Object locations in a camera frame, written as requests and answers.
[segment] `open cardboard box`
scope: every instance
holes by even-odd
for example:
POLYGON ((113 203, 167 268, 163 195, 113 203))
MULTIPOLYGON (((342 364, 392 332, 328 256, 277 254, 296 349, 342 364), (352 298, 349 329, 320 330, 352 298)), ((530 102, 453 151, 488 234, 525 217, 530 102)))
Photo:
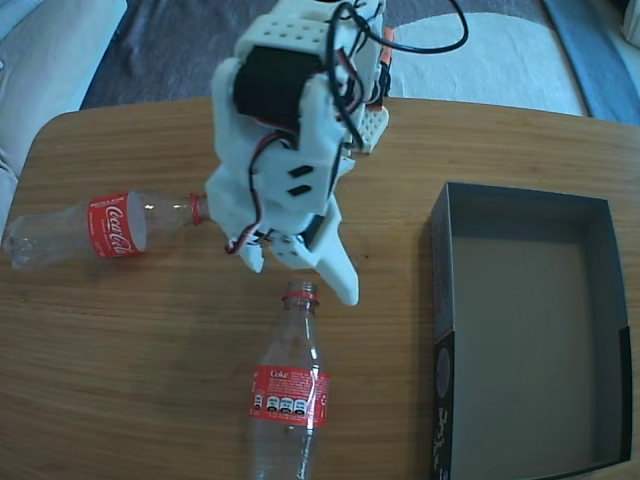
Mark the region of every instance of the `open cardboard box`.
POLYGON ((433 210, 432 480, 626 461, 631 353, 608 202, 448 183, 433 210))

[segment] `white rug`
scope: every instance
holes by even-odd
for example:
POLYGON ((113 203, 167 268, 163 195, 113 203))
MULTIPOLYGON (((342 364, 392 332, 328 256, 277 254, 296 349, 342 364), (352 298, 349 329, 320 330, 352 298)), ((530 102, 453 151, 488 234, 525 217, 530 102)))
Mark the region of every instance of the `white rug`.
MULTIPOLYGON (((470 36, 460 50, 441 55, 394 52, 393 97, 487 103, 586 115, 580 88, 555 32, 521 18, 467 14, 470 36)), ((402 25, 396 41, 416 46, 455 42, 456 15, 402 25)))

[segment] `wooden table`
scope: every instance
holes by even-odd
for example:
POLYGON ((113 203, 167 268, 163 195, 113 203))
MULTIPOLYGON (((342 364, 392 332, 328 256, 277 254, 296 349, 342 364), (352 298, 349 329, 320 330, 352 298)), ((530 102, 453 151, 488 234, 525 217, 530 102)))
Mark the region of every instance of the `wooden table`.
MULTIPOLYGON (((333 380, 318 479, 428 478, 428 218, 446 180, 609 198, 639 354, 639 129, 460 103, 389 109, 375 154, 338 188, 361 300, 345 307, 320 284, 333 380)), ((36 139, 11 216, 130 188, 200 191, 216 165, 209 99, 69 114, 36 139)), ((0 478, 243 478, 252 370, 293 274, 272 258, 253 274, 223 242, 210 225, 107 267, 27 275, 2 260, 0 478)), ((639 472, 632 461, 595 476, 639 472)))

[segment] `coke bottle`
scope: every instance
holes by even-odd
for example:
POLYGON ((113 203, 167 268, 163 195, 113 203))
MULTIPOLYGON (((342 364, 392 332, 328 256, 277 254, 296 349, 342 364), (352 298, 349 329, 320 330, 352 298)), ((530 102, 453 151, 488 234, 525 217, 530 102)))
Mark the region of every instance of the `coke bottle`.
POLYGON ((3 247, 17 270, 82 257, 123 257, 146 252, 208 217, 206 197, 131 191, 19 217, 7 228, 3 247))
POLYGON ((317 430, 325 425, 329 376, 313 336, 316 286, 291 282, 284 313, 255 370, 252 479, 309 480, 317 430))

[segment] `red wire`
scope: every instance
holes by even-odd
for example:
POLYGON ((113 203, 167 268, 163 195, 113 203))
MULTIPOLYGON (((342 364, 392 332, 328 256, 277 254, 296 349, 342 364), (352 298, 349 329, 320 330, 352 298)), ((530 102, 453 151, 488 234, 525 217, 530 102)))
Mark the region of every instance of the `red wire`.
POLYGON ((224 248, 225 252, 227 252, 230 255, 235 255, 240 250, 242 250, 242 248, 249 241, 250 237, 253 234, 255 234, 255 231, 258 229, 258 227, 260 226, 260 223, 262 222, 262 205, 260 203, 260 197, 258 196, 258 191, 253 186, 253 167, 256 161, 258 160, 258 158, 260 157, 260 155, 262 154, 262 152, 264 152, 264 150, 269 145, 283 138, 286 138, 286 136, 282 132, 276 131, 276 132, 268 133, 260 139, 260 141, 256 145, 256 148, 253 151, 253 155, 251 156, 251 162, 249 163, 249 192, 251 193, 251 199, 253 200, 253 206, 256 211, 256 220, 255 222, 247 225, 244 228, 238 240, 236 241, 231 240, 225 246, 224 248))

